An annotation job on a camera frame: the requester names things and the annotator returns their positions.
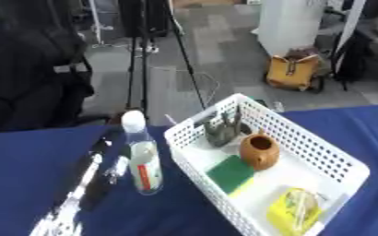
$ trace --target white bottle cap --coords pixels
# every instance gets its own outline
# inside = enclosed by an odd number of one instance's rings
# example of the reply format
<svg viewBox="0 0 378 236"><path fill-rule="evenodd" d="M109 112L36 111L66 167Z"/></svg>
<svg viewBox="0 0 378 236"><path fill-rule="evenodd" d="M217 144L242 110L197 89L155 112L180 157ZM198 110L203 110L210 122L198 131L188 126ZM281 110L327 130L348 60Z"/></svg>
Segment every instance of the white bottle cap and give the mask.
<svg viewBox="0 0 378 236"><path fill-rule="evenodd" d="M141 132L146 127L145 116L140 111L127 112L122 117L122 126L126 133Z"/></svg>

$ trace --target small teapot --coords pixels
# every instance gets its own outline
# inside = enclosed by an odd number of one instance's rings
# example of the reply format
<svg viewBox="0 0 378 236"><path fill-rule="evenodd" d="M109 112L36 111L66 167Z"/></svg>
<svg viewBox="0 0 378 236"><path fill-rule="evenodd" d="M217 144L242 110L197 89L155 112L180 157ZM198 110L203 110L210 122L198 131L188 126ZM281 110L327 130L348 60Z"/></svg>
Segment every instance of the small teapot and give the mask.
<svg viewBox="0 0 378 236"><path fill-rule="evenodd" d="M264 134L260 129L258 135L247 136L240 146L241 159L256 171L266 170L279 159L279 146L277 142Z"/></svg>

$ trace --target robotic hand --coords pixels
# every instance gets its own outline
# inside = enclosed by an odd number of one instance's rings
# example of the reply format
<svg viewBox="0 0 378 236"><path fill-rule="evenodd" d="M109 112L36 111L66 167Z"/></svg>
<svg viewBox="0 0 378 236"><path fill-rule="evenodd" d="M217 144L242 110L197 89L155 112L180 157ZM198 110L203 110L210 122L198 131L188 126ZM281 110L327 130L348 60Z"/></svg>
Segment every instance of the robotic hand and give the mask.
<svg viewBox="0 0 378 236"><path fill-rule="evenodd" d="M126 172L127 157L130 156L128 147L122 149L113 167L103 174L99 172L104 153L120 134L119 129L110 129L100 137L91 151L78 162L74 178L68 183L65 192L54 202L51 211L37 223L30 236L81 235L82 224L78 220L78 212L94 208Z"/></svg>

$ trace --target tripod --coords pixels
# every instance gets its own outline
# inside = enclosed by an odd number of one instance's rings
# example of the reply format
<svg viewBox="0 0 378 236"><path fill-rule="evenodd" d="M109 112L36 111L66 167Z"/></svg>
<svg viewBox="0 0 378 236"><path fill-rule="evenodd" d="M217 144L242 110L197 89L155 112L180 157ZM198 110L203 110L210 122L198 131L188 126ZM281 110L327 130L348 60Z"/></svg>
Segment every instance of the tripod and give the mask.
<svg viewBox="0 0 378 236"><path fill-rule="evenodd" d="M202 99L202 96L199 91L199 87L197 86L196 80L195 80L195 73L194 69L192 68L187 52L183 46L182 42L182 36L180 34L180 29L176 25L175 19L173 17L173 14L171 12L171 8L169 4L167 3L167 0L161 0L162 3L162 9L166 13L166 17L168 21L171 23L171 28L173 31L173 34L179 44L180 51L183 56L183 60L186 64L187 71L189 73L189 76L192 80L192 83L194 84L194 88L196 91L196 95L199 98L199 102L202 106L202 109L205 109L205 103ZM147 0L140 0L140 15L136 16L136 21L138 22L137 26L134 29L134 32L132 34L132 50L130 53L130 65L128 68L128 74L129 74L129 85L128 85L128 92L127 92L127 102L126 102L126 109L131 109L131 103L132 103L132 87L134 84L134 75L135 75L135 63L136 63L136 43L137 38L140 36L141 38L141 47L142 47L142 100L141 100L141 108L142 112L145 114L146 117L148 117L148 39L151 36L151 32L149 32L148 29L148 2Z"/></svg>

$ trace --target bottle label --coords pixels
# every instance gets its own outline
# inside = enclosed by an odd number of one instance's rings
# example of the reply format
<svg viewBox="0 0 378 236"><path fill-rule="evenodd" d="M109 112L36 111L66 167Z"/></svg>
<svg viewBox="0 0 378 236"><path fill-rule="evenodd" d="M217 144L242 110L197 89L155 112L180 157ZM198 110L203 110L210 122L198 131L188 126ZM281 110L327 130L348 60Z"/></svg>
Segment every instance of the bottle label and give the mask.
<svg viewBox="0 0 378 236"><path fill-rule="evenodd" d="M138 176L136 177L140 181L139 187L142 190L159 188L162 182L162 175L158 156L146 164L137 165L137 171Z"/></svg>
<svg viewBox="0 0 378 236"><path fill-rule="evenodd" d="M150 190L150 181L148 180L148 172L145 165L137 166L140 174L140 181L142 182L144 190Z"/></svg>

